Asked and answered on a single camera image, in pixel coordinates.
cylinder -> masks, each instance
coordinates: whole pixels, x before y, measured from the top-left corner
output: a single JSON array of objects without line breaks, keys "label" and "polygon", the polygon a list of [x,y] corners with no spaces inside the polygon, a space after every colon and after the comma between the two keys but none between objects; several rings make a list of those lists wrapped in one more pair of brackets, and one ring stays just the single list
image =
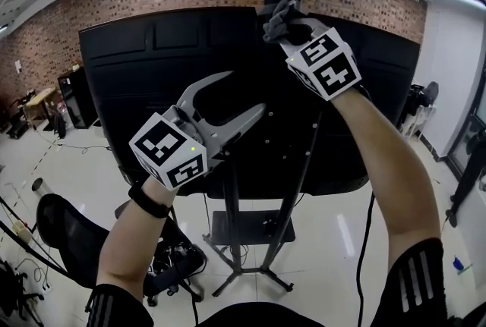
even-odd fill
[{"label": "cylinder", "polygon": [[52,190],[42,178],[38,178],[32,183],[32,192],[34,192],[40,199],[44,195],[52,193]]}]

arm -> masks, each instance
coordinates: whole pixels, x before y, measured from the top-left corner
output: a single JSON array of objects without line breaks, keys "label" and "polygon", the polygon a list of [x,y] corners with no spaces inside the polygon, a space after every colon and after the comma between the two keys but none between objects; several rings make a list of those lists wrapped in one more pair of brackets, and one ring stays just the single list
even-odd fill
[{"label": "arm", "polygon": [[385,218],[391,268],[414,244],[440,237],[430,178],[396,128],[360,93],[348,90],[331,102],[355,138]]},{"label": "arm", "polygon": [[[142,190],[156,203],[168,207],[177,193],[167,191],[152,176]],[[96,284],[115,285],[142,301],[145,275],[165,223],[165,218],[155,218],[131,201],[103,244]]]}]

red brick wall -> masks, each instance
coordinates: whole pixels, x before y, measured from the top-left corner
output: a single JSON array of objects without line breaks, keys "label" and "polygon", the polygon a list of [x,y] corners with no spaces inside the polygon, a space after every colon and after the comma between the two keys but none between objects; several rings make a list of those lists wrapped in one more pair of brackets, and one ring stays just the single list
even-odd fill
[{"label": "red brick wall", "polygon": [[[177,8],[261,7],[264,0],[58,0],[0,41],[0,99],[9,103],[29,88],[57,85],[80,61],[77,32],[94,24]],[[421,42],[426,5],[415,0],[302,0],[303,8],[369,24]],[[17,74],[14,62],[23,70]]]}]

large black screen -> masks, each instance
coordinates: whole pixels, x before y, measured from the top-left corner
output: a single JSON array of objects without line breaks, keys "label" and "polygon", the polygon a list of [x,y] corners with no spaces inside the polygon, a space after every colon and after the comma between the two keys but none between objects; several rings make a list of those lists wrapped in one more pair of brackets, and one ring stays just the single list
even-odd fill
[{"label": "large black screen", "polygon": [[[351,21],[315,17],[335,27],[352,47],[374,104],[395,124],[412,82],[419,44]],[[144,174],[128,145],[141,125],[176,103],[189,84],[234,71],[227,83],[198,102],[204,117],[214,123],[231,118],[234,110],[267,104],[265,116],[232,151],[241,198],[283,197],[286,155],[305,150],[304,137],[319,111],[322,122],[302,192],[342,193],[366,182],[344,121],[288,70],[278,45],[263,42],[263,22],[253,8],[202,8],[130,17],[80,31],[100,120],[120,169],[131,180]],[[223,167],[186,184],[180,193],[205,191],[221,197]]]}]

striped sleeve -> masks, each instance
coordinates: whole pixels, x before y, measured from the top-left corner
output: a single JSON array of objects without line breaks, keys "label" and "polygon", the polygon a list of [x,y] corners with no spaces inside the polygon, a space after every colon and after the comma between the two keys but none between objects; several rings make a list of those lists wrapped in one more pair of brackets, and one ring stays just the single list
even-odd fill
[{"label": "striped sleeve", "polygon": [[93,302],[87,327],[153,326],[144,305],[124,289],[108,284],[98,285],[91,298]]},{"label": "striped sleeve", "polygon": [[371,327],[445,325],[443,247],[439,239],[422,241],[401,255],[387,277]]}]

